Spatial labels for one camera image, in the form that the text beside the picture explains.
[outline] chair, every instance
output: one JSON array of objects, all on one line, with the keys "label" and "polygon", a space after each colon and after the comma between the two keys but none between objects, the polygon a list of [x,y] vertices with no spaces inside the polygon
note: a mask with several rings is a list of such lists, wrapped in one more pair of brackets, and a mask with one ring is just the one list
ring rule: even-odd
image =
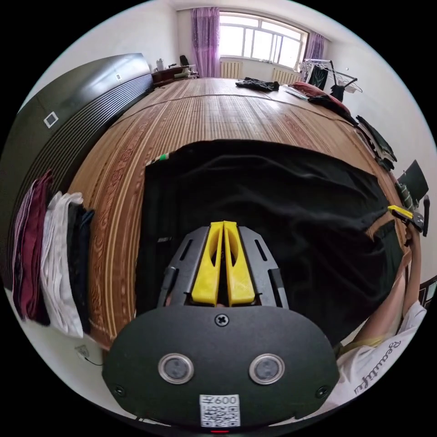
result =
[{"label": "chair", "polygon": [[407,187],[416,207],[429,190],[425,176],[416,160],[398,178],[398,182]]}]

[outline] black shirt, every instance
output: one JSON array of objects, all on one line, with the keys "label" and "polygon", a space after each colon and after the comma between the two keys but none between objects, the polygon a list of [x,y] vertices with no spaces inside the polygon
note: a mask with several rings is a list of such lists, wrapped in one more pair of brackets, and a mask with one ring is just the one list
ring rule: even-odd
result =
[{"label": "black shirt", "polygon": [[394,221],[374,241],[365,234],[387,206],[376,177],[319,152],[243,140],[184,146],[145,169],[137,315],[156,306],[184,236],[229,220],[262,235],[290,309],[335,345],[393,285],[402,259]]}]

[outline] window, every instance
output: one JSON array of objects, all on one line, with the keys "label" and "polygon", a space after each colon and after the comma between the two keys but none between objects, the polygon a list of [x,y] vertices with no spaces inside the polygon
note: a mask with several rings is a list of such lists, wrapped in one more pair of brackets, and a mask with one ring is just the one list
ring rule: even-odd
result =
[{"label": "window", "polygon": [[220,13],[220,56],[264,61],[297,70],[308,33],[247,14]]}]

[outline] red pillow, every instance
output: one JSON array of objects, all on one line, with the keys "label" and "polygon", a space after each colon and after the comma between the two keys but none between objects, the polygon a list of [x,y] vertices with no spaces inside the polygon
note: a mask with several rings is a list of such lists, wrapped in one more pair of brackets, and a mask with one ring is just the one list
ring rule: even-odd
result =
[{"label": "red pillow", "polygon": [[335,102],[340,108],[343,108],[349,115],[351,115],[351,112],[349,111],[349,109],[346,108],[345,105],[343,105],[343,103],[340,102],[340,100],[336,99],[334,96],[330,96],[328,94],[328,97]]},{"label": "red pillow", "polygon": [[329,94],[326,94],[324,91],[322,91],[320,88],[317,88],[314,85],[305,82],[295,82],[290,86],[304,93],[308,97],[328,96],[334,103],[336,103],[338,106],[343,108],[349,115],[351,115],[349,109],[347,109],[346,106],[340,102],[340,100],[336,99],[333,96],[330,96]]},{"label": "red pillow", "polygon": [[309,97],[317,97],[317,96],[326,95],[326,93],[324,91],[322,91],[320,88],[317,88],[316,86],[311,85],[309,83],[295,82],[295,83],[291,84],[290,86],[292,86],[297,91],[300,91]]}]

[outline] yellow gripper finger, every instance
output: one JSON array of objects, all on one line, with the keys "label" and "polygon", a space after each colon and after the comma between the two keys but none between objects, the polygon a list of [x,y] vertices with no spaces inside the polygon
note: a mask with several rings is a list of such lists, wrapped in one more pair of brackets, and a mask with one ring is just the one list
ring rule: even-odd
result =
[{"label": "yellow gripper finger", "polygon": [[219,293],[220,261],[222,256],[223,222],[211,223],[203,250],[196,281],[191,292],[194,302],[216,305]]},{"label": "yellow gripper finger", "polygon": [[255,291],[235,222],[224,222],[224,245],[229,306],[250,304],[255,299]]}]

